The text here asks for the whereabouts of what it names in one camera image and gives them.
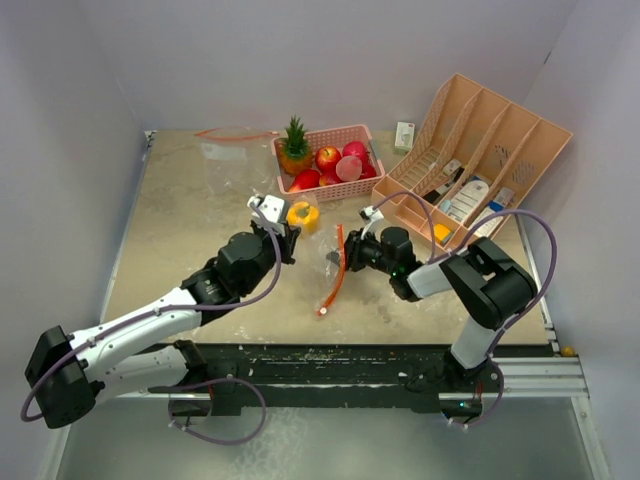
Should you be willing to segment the fake yellow pepper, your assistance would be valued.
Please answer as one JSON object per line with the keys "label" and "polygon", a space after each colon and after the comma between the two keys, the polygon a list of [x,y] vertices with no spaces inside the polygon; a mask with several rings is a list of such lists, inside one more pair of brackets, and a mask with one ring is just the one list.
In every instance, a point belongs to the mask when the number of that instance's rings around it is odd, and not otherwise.
{"label": "fake yellow pepper", "polygon": [[320,211],[307,201],[297,201],[288,210],[287,222],[290,226],[299,227],[304,233],[312,235],[319,228]]}

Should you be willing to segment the clear zip bag mixed fruit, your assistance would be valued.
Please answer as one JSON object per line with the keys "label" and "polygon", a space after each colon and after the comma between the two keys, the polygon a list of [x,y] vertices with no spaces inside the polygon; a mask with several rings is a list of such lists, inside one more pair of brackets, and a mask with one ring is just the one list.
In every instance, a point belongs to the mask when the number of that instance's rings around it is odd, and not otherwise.
{"label": "clear zip bag mixed fruit", "polygon": [[331,316],[346,299],[348,234],[344,223],[323,224],[303,240],[303,281],[309,289],[304,299],[318,320]]}

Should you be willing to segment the pink plastic basket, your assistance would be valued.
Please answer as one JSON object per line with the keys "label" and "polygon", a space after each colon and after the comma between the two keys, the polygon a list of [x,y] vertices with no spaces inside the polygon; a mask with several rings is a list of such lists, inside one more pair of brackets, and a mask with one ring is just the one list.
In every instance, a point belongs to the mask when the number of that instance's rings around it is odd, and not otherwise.
{"label": "pink plastic basket", "polygon": [[[299,175],[291,175],[282,166],[284,138],[271,141],[271,152],[275,158],[276,182],[279,192],[288,199],[299,195],[311,195],[317,201],[335,201],[345,198],[369,195],[375,184],[383,178],[385,170],[374,149],[373,137],[364,124],[310,131],[305,134],[311,149],[309,168]],[[322,169],[316,162],[316,153],[328,147],[334,147],[339,154],[349,143],[360,142],[367,153],[367,161],[358,179],[344,181],[335,171],[336,161],[327,162]]]}

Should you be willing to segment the fake red yellow mango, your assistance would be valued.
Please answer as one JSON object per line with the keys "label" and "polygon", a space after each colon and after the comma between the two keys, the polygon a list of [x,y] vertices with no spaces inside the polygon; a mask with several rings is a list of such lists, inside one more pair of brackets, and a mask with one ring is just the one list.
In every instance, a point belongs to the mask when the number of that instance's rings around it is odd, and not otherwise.
{"label": "fake red yellow mango", "polygon": [[319,186],[320,178],[321,173],[319,171],[314,169],[304,170],[295,176],[288,192],[294,193],[317,188]]}

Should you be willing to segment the fake red apple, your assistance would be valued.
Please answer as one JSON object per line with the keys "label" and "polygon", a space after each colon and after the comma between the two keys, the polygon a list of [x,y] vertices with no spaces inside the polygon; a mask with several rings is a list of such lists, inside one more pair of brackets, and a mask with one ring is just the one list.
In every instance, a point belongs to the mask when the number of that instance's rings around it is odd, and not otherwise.
{"label": "fake red apple", "polygon": [[369,161],[369,151],[366,145],[361,141],[352,141],[347,143],[342,149],[342,156],[353,156],[359,158],[362,162]]}
{"label": "fake red apple", "polygon": [[363,163],[360,180],[371,179],[377,176],[376,169],[370,163]]}
{"label": "fake red apple", "polygon": [[322,173],[335,169],[338,162],[342,159],[340,150],[334,146],[321,147],[315,154],[315,165]]}
{"label": "fake red apple", "polygon": [[331,186],[331,185],[340,184],[341,182],[342,180],[337,176],[337,174],[334,171],[325,172],[319,178],[320,186]]}

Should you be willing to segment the fake pink peach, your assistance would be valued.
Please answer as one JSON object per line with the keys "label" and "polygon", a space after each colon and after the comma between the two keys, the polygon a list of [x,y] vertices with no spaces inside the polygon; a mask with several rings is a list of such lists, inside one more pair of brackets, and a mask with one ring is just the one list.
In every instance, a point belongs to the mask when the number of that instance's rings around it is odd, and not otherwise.
{"label": "fake pink peach", "polygon": [[343,156],[335,167],[335,172],[342,182],[352,182],[362,175],[362,161],[357,156]]}

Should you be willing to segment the fake pineapple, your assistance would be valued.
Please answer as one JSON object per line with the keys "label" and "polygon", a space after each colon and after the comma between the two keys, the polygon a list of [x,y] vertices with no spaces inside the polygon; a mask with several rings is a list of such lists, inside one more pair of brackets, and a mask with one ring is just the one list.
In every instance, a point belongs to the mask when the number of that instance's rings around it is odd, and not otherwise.
{"label": "fake pineapple", "polygon": [[281,143],[278,159],[287,174],[296,176],[312,167],[313,154],[306,138],[307,130],[298,116],[290,118],[285,132],[286,137]]}

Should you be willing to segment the clear zip bag red apples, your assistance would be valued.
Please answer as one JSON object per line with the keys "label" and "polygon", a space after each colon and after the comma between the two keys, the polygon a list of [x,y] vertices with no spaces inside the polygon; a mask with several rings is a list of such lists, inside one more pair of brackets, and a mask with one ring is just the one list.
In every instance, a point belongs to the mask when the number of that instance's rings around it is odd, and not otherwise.
{"label": "clear zip bag red apples", "polygon": [[214,195],[269,193],[275,186],[271,142],[276,131],[245,126],[219,127],[194,135],[204,158],[206,185]]}

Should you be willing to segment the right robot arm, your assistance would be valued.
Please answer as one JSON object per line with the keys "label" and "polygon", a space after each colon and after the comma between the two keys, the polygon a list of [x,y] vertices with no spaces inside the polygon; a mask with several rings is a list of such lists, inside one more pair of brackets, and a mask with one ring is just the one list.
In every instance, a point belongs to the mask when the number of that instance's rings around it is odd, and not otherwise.
{"label": "right robot arm", "polygon": [[408,232],[400,227],[387,227],[379,236],[352,231],[344,249],[347,270],[369,267],[386,274],[402,300],[417,302],[449,290],[456,293],[469,314],[444,355],[443,374],[456,391],[467,391],[479,381],[499,330],[538,294],[529,273],[486,237],[432,264],[417,259]]}

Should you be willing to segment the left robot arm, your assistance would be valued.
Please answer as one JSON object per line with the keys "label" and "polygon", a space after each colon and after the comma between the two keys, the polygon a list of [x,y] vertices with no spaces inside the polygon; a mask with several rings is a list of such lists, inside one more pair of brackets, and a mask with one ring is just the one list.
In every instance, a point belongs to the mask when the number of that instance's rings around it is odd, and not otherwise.
{"label": "left robot arm", "polygon": [[268,273],[292,265],[298,227],[251,224],[233,235],[203,268],[166,295],[116,320],[65,333],[45,330],[25,369],[31,388],[20,417],[58,429],[86,415],[107,393],[107,376],[124,360],[178,333],[205,326],[227,313],[259,302],[269,289],[255,288]]}

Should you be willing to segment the small white box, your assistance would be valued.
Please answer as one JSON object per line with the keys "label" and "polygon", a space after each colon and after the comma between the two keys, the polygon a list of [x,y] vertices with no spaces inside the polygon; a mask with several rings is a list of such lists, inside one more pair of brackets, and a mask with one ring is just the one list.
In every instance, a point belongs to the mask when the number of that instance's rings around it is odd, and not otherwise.
{"label": "small white box", "polygon": [[414,144],[415,124],[413,122],[401,122],[396,124],[394,137],[394,149],[401,153],[408,153]]}

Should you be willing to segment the orange desk file organizer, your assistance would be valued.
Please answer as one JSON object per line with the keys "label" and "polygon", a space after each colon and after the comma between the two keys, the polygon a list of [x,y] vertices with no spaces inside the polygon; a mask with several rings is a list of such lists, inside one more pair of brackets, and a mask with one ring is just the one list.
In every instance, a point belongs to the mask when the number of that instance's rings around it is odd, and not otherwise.
{"label": "orange desk file organizer", "polygon": [[[409,153],[373,187],[385,218],[457,246],[490,209],[518,207],[571,132],[455,74],[438,90]],[[452,230],[445,245],[434,225]]]}

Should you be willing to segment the small yellow ball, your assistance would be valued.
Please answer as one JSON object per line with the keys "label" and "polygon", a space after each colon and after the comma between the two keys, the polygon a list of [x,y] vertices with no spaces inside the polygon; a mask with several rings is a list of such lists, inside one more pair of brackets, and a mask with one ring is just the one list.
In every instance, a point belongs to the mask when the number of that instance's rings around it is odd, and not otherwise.
{"label": "small yellow ball", "polygon": [[561,355],[563,357],[574,357],[576,355],[575,350],[570,346],[565,346],[561,349]]}

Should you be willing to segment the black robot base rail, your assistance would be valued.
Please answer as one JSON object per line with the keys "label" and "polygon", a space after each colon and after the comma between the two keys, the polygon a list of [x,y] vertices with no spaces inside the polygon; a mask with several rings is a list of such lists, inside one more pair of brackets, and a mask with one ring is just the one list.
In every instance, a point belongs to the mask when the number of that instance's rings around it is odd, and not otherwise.
{"label": "black robot base rail", "polygon": [[246,407],[400,408],[476,417],[501,391],[494,364],[470,372],[437,345],[195,345],[186,392],[169,396],[177,417],[237,416]]}

